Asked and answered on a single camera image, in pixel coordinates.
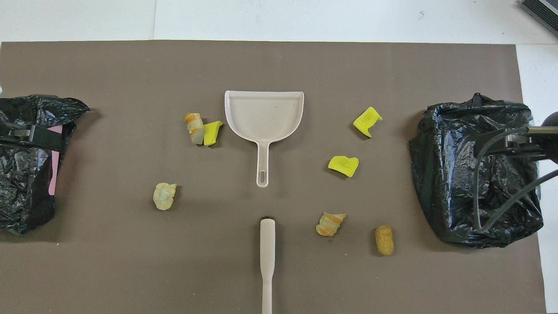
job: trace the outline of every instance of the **pink object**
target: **pink object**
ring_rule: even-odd
[[[57,133],[62,133],[62,126],[53,126],[49,128],[51,131]],[[57,151],[52,151],[52,178],[50,179],[49,185],[49,195],[54,195],[54,190],[56,188],[56,175],[58,173],[58,160],[60,159],[60,153]]]

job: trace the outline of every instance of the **white brush handle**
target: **white brush handle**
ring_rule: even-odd
[[[275,220],[262,219],[259,230],[259,268],[262,271],[262,314],[271,314],[271,282],[275,270]]]

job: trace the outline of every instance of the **black cable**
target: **black cable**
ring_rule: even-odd
[[[480,212],[479,212],[479,170],[480,170],[480,163],[482,162],[482,159],[484,157],[484,155],[487,153],[488,149],[494,145],[497,141],[505,138],[506,136],[510,135],[510,134],[525,134],[528,131],[527,127],[519,127],[516,129],[509,129],[507,131],[504,131],[503,133],[500,133],[498,135],[495,135],[493,138],[491,138],[490,140],[488,140],[483,147],[481,148],[478,156],[477,156],[477,161],[475,163],[475,169],[474,169],[474,174],[473,174],[473,215],[475,218],[475,228],[477,229],[478,232],[486,232],[486,230],[488,229],[488,227],[485,225],[484,227],[481,227],[480,225]]]
[[[502,204],[500,208],[494,214],[491,215],[490,219],[478,231],[486,232],[488,229],[490,229],[490,227],[492,227],[492,225],[494,225],[494,223],[500,218],[500,216],[504,214],[505,211],[508,210],[515,202],[519,201],[522,197],[524,197],[527,193],[529,193],[530,190],[536,188],[537,185],[540,185],[545,181],[554,178],[557,175],[558,175],[558,169],[536,179],[535,181],[519,189],[517,193],[515,193],[512,197],[510,197],[507,201],[505,201],[504,204]]]

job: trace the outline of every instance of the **brush handle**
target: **brush handle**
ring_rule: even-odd
[[[264,188],[268,184],[269,177],[269,155],[270,144],[258,142],[258,172],[256,175],[256,184]]]
[[[275,220],[262,219],[259,230],[259,268],[262,271],[262,314],[271,314],[271,283],[275,270]]]

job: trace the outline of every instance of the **plastic bag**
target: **plastic bag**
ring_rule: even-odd
[[[75,130],[74,120],[89,108],[73,98],[31,95],[0,98],[0,118],[4,123],[62,126],[62,149],[53,152],[40,148],[0,146],[0,230],[24,233],[54,217],[53,168],[60,166],[64,150]]]
[[[516,202],[485,233],[473,219],[474,136],[528,125],[531,111],[522,103],[493,101],[476,93],[465,103],[430,106],[409,142],[415,190],[426,220],[445,242],[475,248],[505,247],[532,235],[542,223],[538,190]],[[483,158],[479,175],[479,208],[483,225],[520,188],[537,178],[537,164],[526,158]]]

